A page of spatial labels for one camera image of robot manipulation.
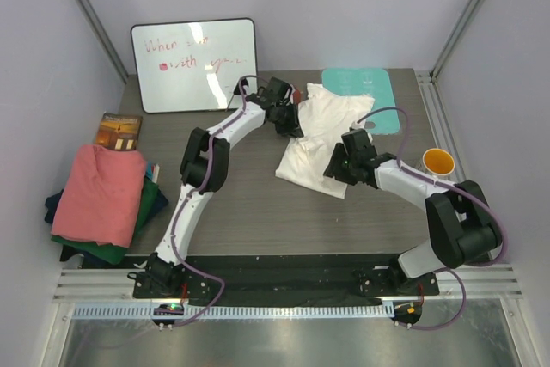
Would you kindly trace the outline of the white t shirt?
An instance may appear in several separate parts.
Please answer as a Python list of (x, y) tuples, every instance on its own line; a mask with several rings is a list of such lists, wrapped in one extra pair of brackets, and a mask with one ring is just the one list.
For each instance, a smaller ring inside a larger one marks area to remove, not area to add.
[(292, 138), (275, 176), (309, 190), (343, 199), (347, 185), (324, 175), (341, 135), (369, 113), (370, 95), (336, 95), (319, 83), (306, 85), (307, 99), (298, 104), (301, 138)]

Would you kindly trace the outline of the small white whiteboard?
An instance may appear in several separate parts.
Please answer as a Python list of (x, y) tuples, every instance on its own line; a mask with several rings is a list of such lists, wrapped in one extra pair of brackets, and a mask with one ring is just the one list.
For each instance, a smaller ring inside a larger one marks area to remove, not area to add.
[(249, 18), (136, 25), (131, 43), (146, 113), (237, 108), (239, 79), (245, 76), (250, 89), (257, 87)]

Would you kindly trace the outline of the red brown cube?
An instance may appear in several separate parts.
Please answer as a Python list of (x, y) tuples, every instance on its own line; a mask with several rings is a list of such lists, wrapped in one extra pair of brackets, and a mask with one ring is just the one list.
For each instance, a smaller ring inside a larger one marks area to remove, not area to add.
[(298, 105), (302, 100), (303, 100), (302, 92), (298, 88), (292, 87), (292, 91), (290, 94), (290, 101), (293, 104)]

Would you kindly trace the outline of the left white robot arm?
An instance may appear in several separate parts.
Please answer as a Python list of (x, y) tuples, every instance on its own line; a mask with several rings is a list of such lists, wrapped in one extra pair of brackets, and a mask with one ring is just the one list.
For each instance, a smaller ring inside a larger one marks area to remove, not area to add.
[(183, 288), (186, 257), (199, 219), (229, 173), (231, 150), (266, 122), (284, 137), (303, 135), (298, 119), (296, 88), (276, 77), (249, 92), (251, 76), (241, 77), (234, 94), (241, 105), (227, 119), (208, 128), (192, 130), (180, 165), (180, 196), (168, 228), (147, 259), (144, 277), (135, 283), (146, 297), (174, 297)]

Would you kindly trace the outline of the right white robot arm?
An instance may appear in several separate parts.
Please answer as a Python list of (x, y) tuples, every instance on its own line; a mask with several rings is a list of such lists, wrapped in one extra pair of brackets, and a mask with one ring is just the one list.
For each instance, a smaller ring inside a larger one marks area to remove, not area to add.
[(429, 238), (393, 258), (388, 265), (391, 289), (406, 294), (437, 270), (478, 265), (504, 239), (480, 186), (454, 183), (409, 168), (390, 153), (379, 154), (367, 131), (351, 129), (341, 136), (324, 171), (348, 185), (365, 184), (417, 206), (427, 218)]

